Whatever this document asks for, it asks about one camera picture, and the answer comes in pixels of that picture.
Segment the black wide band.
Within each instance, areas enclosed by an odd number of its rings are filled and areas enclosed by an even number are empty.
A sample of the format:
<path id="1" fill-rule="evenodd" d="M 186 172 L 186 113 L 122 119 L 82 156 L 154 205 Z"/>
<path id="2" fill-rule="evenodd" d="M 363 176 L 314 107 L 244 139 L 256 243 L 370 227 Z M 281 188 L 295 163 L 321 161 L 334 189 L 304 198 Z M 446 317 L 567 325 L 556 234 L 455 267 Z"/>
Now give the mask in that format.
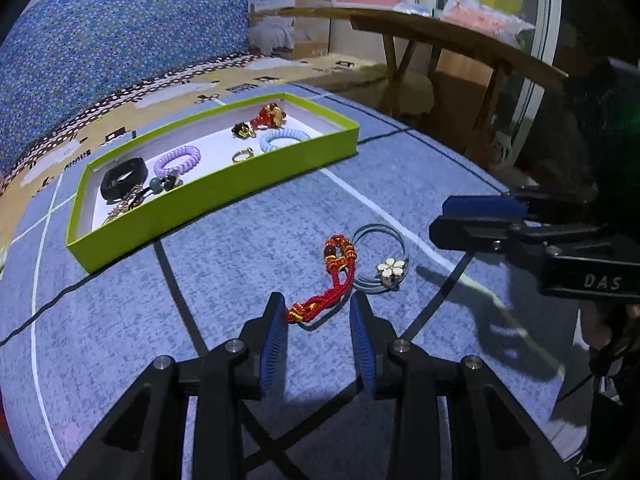
<path id="1" fill-rule="evenodd" d="M 136 185 L 143 184 L 149 169 L 141 157 L 124 160 L 104 174 L 100 185 L 102 198 L 108 204 L 122 200 Z"/>

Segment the pink packaged goods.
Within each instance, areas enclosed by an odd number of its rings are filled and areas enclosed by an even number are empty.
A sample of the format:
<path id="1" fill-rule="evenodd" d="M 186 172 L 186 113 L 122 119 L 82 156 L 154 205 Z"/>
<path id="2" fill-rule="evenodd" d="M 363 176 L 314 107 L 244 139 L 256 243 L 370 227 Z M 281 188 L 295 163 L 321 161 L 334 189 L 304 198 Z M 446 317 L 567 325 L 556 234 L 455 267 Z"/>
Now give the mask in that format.
<path id="1" fill-rule="evenodd" d="M 442 11 L 442 21 L 491 37 L 520 48 L 518 39 L 524 32 L 533 32 L 535 26 L 515 15 L 503 13 L 475 0 L 462 0 Z"/>

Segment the red bead gold charm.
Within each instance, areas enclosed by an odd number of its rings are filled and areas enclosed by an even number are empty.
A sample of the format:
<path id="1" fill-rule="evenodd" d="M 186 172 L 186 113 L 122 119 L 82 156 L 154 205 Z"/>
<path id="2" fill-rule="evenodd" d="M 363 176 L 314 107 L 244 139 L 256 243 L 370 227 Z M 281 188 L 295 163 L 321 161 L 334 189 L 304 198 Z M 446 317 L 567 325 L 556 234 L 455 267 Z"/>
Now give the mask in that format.
<path id="1" fill-rule="evenodd" d="M 250 120 L 254 130 L 282 128 L 286 122 L 286 113 L 278 103 L 265 105 L 258 115 Z"/>

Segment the cardboard product box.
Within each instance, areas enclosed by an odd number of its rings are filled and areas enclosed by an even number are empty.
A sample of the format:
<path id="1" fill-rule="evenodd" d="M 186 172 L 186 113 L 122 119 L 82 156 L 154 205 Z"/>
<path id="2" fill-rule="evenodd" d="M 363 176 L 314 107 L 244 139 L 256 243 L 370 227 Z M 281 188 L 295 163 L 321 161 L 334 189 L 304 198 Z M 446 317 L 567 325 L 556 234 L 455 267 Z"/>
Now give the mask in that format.
<path id="1" fill-rule="evenodd" d="M 332 6 L 332 0 L 247 0 L 250 52 L 287 60 L 327 55 L 328 18 L 280 15 L 282 9 Z"/>

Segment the tan patterned bedsheet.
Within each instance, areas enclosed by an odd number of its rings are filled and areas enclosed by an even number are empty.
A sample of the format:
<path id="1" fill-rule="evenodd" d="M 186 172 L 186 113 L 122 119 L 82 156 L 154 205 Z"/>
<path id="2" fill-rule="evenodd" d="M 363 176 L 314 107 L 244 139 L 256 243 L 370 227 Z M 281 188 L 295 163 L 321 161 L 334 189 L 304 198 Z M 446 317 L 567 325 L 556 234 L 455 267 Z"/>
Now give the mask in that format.
<path id="1" fill-rule="evenodd" d="M 63 122 L 29 148 L 9 173 L 9 181 L 1 187 L 1 258 L 6 258 L 17 235 L 34 224 L 25 214 L 34 197 L 100 148 L 110 150 L 146 127 L 157 128 L 162 120 L 173 122 L 180 112 L 198 113 L 232 96 L 246 99 L 252 90 L 306 80 L 313 86 L 343 91 L 384 79 L 382 64 L 347 55 L 288 61 L 237 54 L 120 90 Z"/>

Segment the blue grid blanket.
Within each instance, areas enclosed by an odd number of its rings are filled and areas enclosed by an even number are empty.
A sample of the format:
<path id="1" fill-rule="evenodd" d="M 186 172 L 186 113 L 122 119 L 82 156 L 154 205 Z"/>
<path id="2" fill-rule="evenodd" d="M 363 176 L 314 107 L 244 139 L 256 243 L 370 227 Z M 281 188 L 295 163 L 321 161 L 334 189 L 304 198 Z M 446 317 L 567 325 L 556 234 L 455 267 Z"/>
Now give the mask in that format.
<path id="1" fill-rule="evenodd" d="M 65 234 L 84 164 L 26 206 L 1 280 L 1 393 L 26 469 L 53 479 L 156 356 L 192 359 L 235 337 L 272 292 L 288 302 L 329 284 L 334 233 L 384 222 L 406 238 L 408 278 L 375 313 L 427 352 L 481 356 L 538 424 L 551 418 L 576 310 L 541 297 L 501 259 L 441 252 L 427 228 L 454 194 L 502 185 L 435 141 L 338 96 L 360 125 L 356 156 L 208 214 L 90 275 Z"/>

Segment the black cord teal bead tie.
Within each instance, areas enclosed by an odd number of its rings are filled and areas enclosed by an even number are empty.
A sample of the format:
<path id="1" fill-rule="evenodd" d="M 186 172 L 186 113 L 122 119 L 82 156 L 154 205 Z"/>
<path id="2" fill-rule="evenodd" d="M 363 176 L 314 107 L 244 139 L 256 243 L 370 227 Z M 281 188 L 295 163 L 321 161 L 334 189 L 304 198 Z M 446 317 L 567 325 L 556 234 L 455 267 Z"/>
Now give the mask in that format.
<path id="1" fill-rule="evenodd" d="M 165 177 L 152 178 L 148 185 L 137 184 L 127 195 L 128 205 L 130 208 L 140 206 L 147 198 L 171 191 L 181 183 L 180 172 L 171 170 Z"/>

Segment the green shallow tray box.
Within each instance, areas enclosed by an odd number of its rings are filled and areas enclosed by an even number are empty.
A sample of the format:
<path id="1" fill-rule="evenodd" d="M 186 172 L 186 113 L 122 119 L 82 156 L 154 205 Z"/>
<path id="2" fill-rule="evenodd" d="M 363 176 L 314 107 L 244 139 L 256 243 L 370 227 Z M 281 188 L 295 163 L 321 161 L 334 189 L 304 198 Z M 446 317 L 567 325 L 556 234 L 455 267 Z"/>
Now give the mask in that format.
<path id="1" fill-rule="evenodd" d="M 234 125 L 249 122 L 270 103 L 284 109 L 286 128 L 303 131 L 308 140 L 278 139 L 273 151 L 265 153 L 258 139 L 233 136 Z M 358 134 L 358 122 L 290 92 L 263 94 L 186 116 L 88 163 L 70 213 L 66 247 L 87 272 L 100 270 L 202 214 L 356 155 Z M 183 145 L 198 148 L 202 158 L 182 176 L 181 185 L 115 219 L 108 216 L 113 207 L 100 193 L 108 170 L 133 157 L 153 167 Z"/>

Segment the blue patterned headboard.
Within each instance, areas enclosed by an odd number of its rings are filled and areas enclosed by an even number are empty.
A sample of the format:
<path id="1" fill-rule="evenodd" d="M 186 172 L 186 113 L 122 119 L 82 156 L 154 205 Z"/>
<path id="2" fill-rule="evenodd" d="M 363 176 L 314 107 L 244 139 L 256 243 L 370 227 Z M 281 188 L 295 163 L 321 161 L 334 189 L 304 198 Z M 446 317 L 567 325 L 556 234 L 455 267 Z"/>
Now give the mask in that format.
<path id="1" fill-rule="evenodd" d="M 2 174 L 112 93 L 246 48 L 246 0 L 41 0 L 1 46 Z"/>

